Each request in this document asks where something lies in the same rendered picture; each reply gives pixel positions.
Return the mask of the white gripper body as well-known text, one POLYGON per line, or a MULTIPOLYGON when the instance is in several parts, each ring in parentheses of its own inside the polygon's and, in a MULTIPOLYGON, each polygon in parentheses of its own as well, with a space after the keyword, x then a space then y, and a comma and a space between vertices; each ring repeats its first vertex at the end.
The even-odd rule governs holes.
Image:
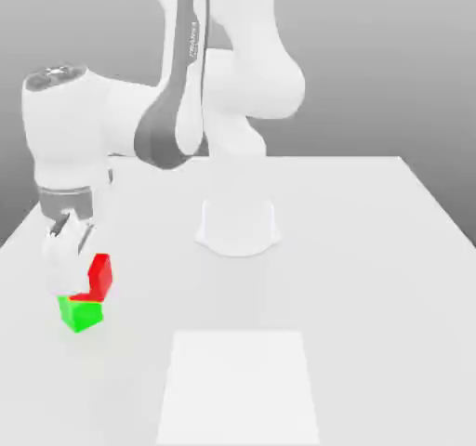
POLYGON ((89 292, 88 271, 95 251, 90 247, 96 225, 77 215, 62 215, 46 230, 42 244, 44 286, 52 295, 89 292))

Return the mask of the small red cube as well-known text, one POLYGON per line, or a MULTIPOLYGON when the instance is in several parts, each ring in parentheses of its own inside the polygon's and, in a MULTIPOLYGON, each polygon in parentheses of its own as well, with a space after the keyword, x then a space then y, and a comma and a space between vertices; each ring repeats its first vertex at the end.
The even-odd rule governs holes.
POLYGON ((87 273, 86 293, 70 295, 72 301, 102 303, 112 286, 112 265, 109 254, 96 254, 87 273))

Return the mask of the small green cube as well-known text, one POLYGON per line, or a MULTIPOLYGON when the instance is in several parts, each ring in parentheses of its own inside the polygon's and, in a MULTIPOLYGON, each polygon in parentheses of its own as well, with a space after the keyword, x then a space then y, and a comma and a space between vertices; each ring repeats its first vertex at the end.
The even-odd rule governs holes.
POLYGON ((100 302, 71 300, 68 296, 58 296, 57 300, 61 320, 76 334, 103 321, 100 302))

